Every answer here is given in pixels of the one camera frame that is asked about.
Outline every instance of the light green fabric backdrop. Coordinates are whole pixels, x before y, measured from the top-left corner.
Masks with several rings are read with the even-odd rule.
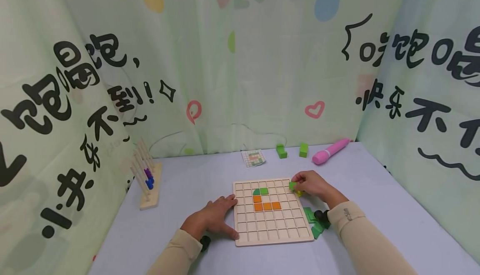
[[[401,0],[66,0],[85,43],[113,33],[116,60],[98,71],[107,87],[132,86],[143,104],[120,112],[133,139],[143,136],[156,157],[274,148],[355,138],[362,110],[355,104],[378,68],[361,63],[360,45],[389,32]],[[345,26],[373,14],[368,26]],[[133,57],[138,58],[137,68]],[[176,89],[173,102],[161,80]],[[152,90],[148,101],[144,82]],[[202,107],[195,124],[198,101]],[[309,117],[305,109],[322,101]]]
[[[479,40],[480,31],[473,32],[467,39],[480,26],[479,1],[404,0],[392,35],[412,36],[415,29],[427,33],[429,43],[411,58],[412,61],[425,60],[410,69],[405,63],[407,55],[396,60],[395,48],[391,47],[393,41],[389,42],[378,77],[383,83],[384,98],[378,99],[381,108],[369,105],[359,131],[359,139],[369,152],[477,262],[480,262],[480,216],[476,213],[480,205],[480,130],[465,135],[466,128],[460,124],[475,120],[480,124],[479,69],[476,67],[470,75],[467,69],[463,69],[459,73],[463,79],[456,79],[447,68],[456,51],[473,56],[473,61],[479,57],[479,50],[472,52],[465,47],[468,40],[474,43]],[[453,47],[448,60],[436,65],[431,56],[434,46],[442,39],[451,39]],[[448,54],[446,50],[443,45],[436,56],[443,57]],[[390,104],[389,97],[395,86],[405,94],[399,101],[401,117],[391,119],[385,106]],[[420,132],[418,127],[422,116],[407,114],[424,108],[414,103],[415,98],[445,105],[451,111],[433,112],[426,129]],[[443,120],[446,132],[438,129],[437,122],[440,121],[437,118]],[[473,136],[473,139],[469,145],[461,146],[465,136]],[[419,149],[431,159],[422,157]]]
[[[72,69],[63,67],[54,55],[53,46],[59,41],[70,41],[79,48],[79,64],[91,62],[63,0],[0,0],[0,16],[0,274],[85,274],[132,179],[127,163],[132,142],[123,142],[128,133],[121,121],[105,119],[116,111],[102,83],[82,90],[67,85],[67,92],[62,84],[65,79],[57,77],[56,67],[62,73]],[[53,81],[39,92],[45,102],[33,105],[37,114],[24,112],[20,119],[30,115],[43,124],[44,117],[48,118],[51,132],[38,133],[28,124],[23,129],[14,126],[4,117],[4,110],[33,101],[23,85],[34,86],[48,74]],[[50,98],[56,95],[55,84],[60,92],[59,111],[66,111],[70,103],[68,120],[58,120],[45,109],[47,103],[55,106]],[[113,133],[100,130],[97,141],[95,125],[89,127],[87,122],[102,107],[107,108],[104,119]],[[80,149],[85,137],[88,145],[98,148],[100,165],[95,169]],[[20,169],[10,178],[3,163]],[[70,189],[63,183],[76,182],[75,178],[63,181],[72,174],[70,170],[79,174],[75,176],[81,187]],[[71,221],[66,225],[69,228],[62,228],[64,222],[41,217],[44,209]]]

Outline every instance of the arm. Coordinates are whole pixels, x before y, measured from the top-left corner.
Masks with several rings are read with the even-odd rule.
[[[225,224],[225,214],[237,204],[232,194],[209,201],[205,208],[190,215],[172,237],[147,275],[186,275],[192,263],[197,259],[202,244],[199,242],[203,232],[223,232],[236,240],[239,234]]]
[[[318,196],[331,210],[328,219],[359,275],[417,274],[398,249],[372,224],[361,209],[315,171],[296,174],[296,190]]]
[[[417,274],[354,202],[343,202],[327,214],[359,275]]]
[[[197,259],[202,244],[184,230],[177,230],[147,275],[187,274]]]

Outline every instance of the curtain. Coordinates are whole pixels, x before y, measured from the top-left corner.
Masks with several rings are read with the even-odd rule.
[[[0,273],[87,272],[140,137],[158,158],[355,139],[401,3],[2,0]]]
[[[479,0],[404,0],[359,140],[480,262]]]
[[[0,274],[84,274],[132,142],[63,0],[0,0],[0,14]]]
[[[91,47],[98,72],[133,140],[165,157],[354,139],[401,0],[65,3],[86,44],[114,36],[114,63]]]

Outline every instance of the blue dot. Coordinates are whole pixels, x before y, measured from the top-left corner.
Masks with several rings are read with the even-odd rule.
[[[340,0],[316,0],[315,17],[320,22],[331,20],[338,12]]]

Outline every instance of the pink wand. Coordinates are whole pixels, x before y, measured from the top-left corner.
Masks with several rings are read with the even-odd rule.
[[[316,152],[316,154],[312,158],[313,163],[316,165],[323,164],[324,162],[328,161],[328,159],[332,155],[334,155],[335,153],[343,149],[346,145],[348,145],[348,143],[350,143],[350,139],[341,139],[333,145],[329,146],[329,148]]]

